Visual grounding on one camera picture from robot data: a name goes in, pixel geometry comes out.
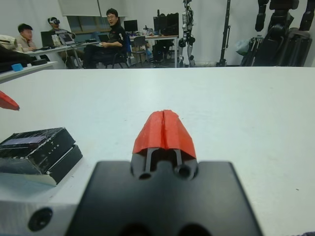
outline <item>desk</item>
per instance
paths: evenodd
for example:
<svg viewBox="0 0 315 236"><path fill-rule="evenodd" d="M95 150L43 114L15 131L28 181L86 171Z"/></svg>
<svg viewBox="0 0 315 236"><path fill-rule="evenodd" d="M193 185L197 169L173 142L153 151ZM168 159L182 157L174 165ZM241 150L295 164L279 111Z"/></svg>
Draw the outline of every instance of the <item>desk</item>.
<svg viewBox="0 0 315 236"><path fill-rule="evenodd" d="M137 36L130 37L130 41L132 42L134 38ZM177 51L178 51L178 35L170 35L170 36L146 36L146 40L168 40L168 39L173 39L175 40L174 46L175 46L175 68L177 68Z"/></svg>
<svg viewBox="0 0 315 236"><path fill-rule="evenodd" d="M35 51L35 52L27 52L26 54L28 54L29 56L31 57L38 57L40 55L45 55L45 54L49 54L49 53L58 53L58 52L63 52L65 51L66 49L67 50L73 50L74 51L74 54L75 54L75 58L78 62L78 65L79 65L79 68L82 67L81 65L81 62L78 58L78 55L77 53L75 52L75 49L77 48L82 48L82 47L85 47L87 45L95 45L95 44L98 44L99 42L93 42L93 43L81 43L81 44L75 44L75 45L68 45L68 46L62 46L62 47L57 47L57 48L54 48L54 49L49 49L49 50L39 50L39 51Z"/></svg>
<svg viewBox="0 0 315 236"><path fill-rule="evenodd" d="M1 141L64 126L83 159L55 188L0 174L0 200L77 204L96 162L130 160L149 115L172 109L198 161L234 164L266 236L313 231L313 74L303 67L54 70L1 84L21 107L0 110Z"/></svg>
<svg viewBox="0 0 315 236"><path fill-rule="evenodd" d="M10 70L7 72L0 73L0 84L7 82L9 80L14 80L14 79L19 78L21 76L32 74L32 73L40 71L40 70L53 69L53 65L55 65L55 64L57 64L56 61L49 61L49 62L47 62L47 64L43 64L43 65L24 67L23 70L21 70L21 71Z"/></svg>

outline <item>floor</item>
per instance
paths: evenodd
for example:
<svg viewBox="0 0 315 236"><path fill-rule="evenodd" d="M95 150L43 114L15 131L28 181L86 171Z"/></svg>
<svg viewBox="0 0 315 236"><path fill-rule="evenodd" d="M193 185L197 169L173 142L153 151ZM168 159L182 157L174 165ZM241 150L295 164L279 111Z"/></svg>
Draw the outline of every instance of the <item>floor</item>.
<svg viewBox="0 0 315 236"><path fill-rule="evenodd" d="M172 55L172 59L170 56L167 56L167 59L163 59L161 63L149 63L147 61L143 62L142 64L139 62L137 64L132 65L131 69L139 69L139 68L174 68L174 54ZM98 69L105 69L105 66L100 64L97 66ZM115 64L114 69L120 69L121 67L119 64Z"/></svg>

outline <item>white robot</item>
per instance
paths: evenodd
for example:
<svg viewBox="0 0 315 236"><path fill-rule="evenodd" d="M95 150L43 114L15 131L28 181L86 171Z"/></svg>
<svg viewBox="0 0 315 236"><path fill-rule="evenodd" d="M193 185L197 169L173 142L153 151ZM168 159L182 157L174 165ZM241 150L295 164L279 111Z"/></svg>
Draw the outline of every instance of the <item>white robot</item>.
<svg viewBox="0 0 315 236"><path fill-rule="evenodd" d="M191 54L193 43L195 42L195 38L191 34L192 26L193 26L193 10L190 7L190 2L192 0L184 0L183 3L185 5L185 11L182 13L183 16L183 38L179 40L179 59L180 59L180 67L184 66L184 57L183 57L183 49L186 47L186 43L188 45L187 47L187 54L188 54L188 60L189 60L189 66L195 67L195 61L194 57Z"/></svg>

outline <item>vr headset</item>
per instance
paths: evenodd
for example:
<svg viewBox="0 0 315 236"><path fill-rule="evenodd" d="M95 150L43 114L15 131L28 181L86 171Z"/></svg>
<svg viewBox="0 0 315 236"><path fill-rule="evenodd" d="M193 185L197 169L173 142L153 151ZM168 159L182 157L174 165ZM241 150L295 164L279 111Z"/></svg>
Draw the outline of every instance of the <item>vr headset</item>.
<svg viewBox="0 0 315 236"><path fill-rule="evenodd" d="M48 22L49 23L56 24L56 25L60 24L60 20L58 20L58 19L53 19L52 20L52 18L48 18Z"/></svg>

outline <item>computer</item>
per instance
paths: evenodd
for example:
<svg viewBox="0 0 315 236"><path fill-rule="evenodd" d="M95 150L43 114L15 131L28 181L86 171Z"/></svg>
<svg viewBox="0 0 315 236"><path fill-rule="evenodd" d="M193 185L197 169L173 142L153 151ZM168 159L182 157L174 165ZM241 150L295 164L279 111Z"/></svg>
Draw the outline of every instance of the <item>computer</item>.
<svg viewBox="0 0 315 236"><path fill-rule="evenodd" d="M69 44L75 43L74 39L71 38L71 35L69 33L60 33L59 39L63 45L69 45Z"/></svg>
<svg viewBox="0 0 315 236"><path fill-rule="evenodd" d="M165 36L178 35L178 13L168 14L167 16L153 17L154 31L161 31Z"/></svg>
<svg viewBox="0 0 315 236"><path fill-rule="evenodd" d="M101 42L106 42L107 43L109 41L109 37L106 34L100 34L98 37L99 37L99 40Z"/></svg>
<svg viewBox="0 0 315 236"><path fill-rule="evenodd" d="M138 21L124 21L125 31L134 32L138 31Z"/></svg>
<svg viewBox="0 0 315 236"><path fill-rule="evenodd" d="M54 45L53 39L51 37L54 34L56 34L56 32L54 31L43 31L40 33L43 47L49 47Z"/></svg>
<svg viewBox="0 0 315 236"><path fill-rule="evenodd" d="M167 27L167 17L166 16L155 16L153 17L154 31L161 31L164 33Z"/></svg>

